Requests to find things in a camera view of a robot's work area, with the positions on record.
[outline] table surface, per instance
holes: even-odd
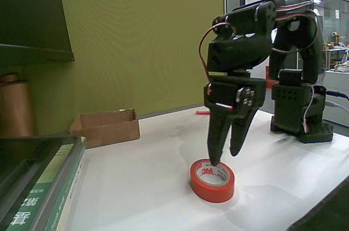
[[[258,111],[238,156],[234,196],[209,203],[188,183],[207,158],[209,116],[197,110],[140,120],[141,138],[86,151],[67,230],[285,230],[349,174],[349,138],[303,144],[269,131]]]

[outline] brown cardboard box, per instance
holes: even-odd
[[[78,114],[70,127],[70,133],[86,137],[86,148],[140,138],[140,128],[134,110]]]

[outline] olive green wall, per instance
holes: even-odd
[[[223,0],[62,1],[75,62],[22,71],[41,134],[67,130],[79,112],[202,103],[197,45]]]

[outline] book spine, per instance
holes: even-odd
[[[56,231],[64,231],[65,227],[67,226],[67,222],[68,222],[68,218],[69,218],[69,213],[70,213],[70,208],[74,199],[74,194],[75,194],[75,190],[76,190],[76,186],[77,183],[79,181],[79,177],[82,171],[82,165],[85,161],[85,156],[82,157],[80,165],[77,169],[77,172],[75,174],[74,180],[73,180],[73,184],[70,187],[69,193],[68,193],[68,197],[67,200],[65,201],[63,210],[62,210],[62,214],[61,217],[59,219],[58,225],[57,225],[57,229]]]
[[[67,196],[68,196],[68,192],[69,192],[70,187],[73,183],[74,176],[76,174],[76,171],[79,167],[79,164],[80,164],[82,157],[83,157],[83,154],[85,152],[85,146],[86,146],[86,139],[83,140],[83,149],[80,152],[76,161],[74,162],[74,164],[69,172],[69,175],[67,177],[67,180],[64,183],[64,185],[63,185],[63,187],[62,187],[62,189],[57,197],[56,203],[52,209],[52,212],[51,212],[49,219],[47,220],[47,224],[46,224],[44,231],[54,231],[57,228],[58,221],[60,219],[65,201],[66,201]]]
[[[23,201],[23,204],[21,205],[17,214],[14,216],[10,226],[7,228],[7,231],[27,231],[30,229],[43,200],[51,188],[54,177],[56,176],[72,147],[72,144],[61,146],[51,162],[47,165],[46,169],[30,191],[27,198]]]

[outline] roll of tape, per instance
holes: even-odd
[[[190,167],[190,183],[192,190],[202,199],[222,203],[234,194],[235,176],[224,163],[213,166],[209,159],[200,159]]]

